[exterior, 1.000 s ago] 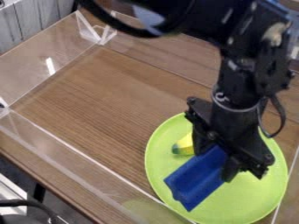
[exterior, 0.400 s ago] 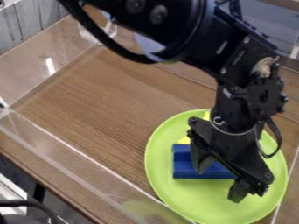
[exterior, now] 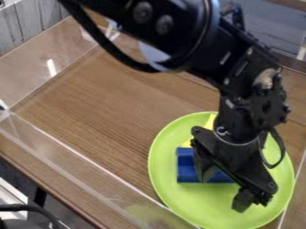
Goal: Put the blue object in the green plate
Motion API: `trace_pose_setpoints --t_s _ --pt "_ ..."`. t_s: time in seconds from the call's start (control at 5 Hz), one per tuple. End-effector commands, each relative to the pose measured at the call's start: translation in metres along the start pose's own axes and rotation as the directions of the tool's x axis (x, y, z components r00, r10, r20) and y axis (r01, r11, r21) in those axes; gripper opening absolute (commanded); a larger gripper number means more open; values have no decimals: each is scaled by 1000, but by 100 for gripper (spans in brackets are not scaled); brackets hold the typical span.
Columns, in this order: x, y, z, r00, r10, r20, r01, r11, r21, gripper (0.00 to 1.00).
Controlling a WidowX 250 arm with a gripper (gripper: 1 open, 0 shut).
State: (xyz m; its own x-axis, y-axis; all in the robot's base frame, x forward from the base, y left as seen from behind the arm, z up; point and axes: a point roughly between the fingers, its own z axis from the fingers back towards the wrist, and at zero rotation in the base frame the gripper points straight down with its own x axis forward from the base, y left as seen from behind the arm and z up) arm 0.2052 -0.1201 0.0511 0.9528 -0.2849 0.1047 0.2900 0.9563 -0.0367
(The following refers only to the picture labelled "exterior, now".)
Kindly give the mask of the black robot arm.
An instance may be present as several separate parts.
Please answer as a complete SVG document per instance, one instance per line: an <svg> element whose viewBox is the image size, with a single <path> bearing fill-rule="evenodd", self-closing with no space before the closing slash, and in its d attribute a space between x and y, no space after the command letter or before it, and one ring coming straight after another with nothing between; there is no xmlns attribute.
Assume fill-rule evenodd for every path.
<svg viewBox="0 0 306 229"><path fill-rule="evenodd" d="M198 178L224 171L240 185L233 210L278 193L264 155L290 107L282 67L245 29L244 9L218 0L59 0L106 51L149 73L190 72L221 92L212 129L191 130Z"/></svg>

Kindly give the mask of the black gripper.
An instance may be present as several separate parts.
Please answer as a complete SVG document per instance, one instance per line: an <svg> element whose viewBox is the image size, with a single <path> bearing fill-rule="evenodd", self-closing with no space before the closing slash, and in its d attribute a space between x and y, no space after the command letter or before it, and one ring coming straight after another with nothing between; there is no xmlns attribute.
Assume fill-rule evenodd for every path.
<svg viewBox="0 0 306 229"><path fill-rule="evenodd" d="M266 206L278 193L277 182L264 162L268 133L244 144L226 140L216 131L191 128L190 145L198 179L208 182L221 169L240 185L233 199L233 210L244 213L253 204Z"/></svg>

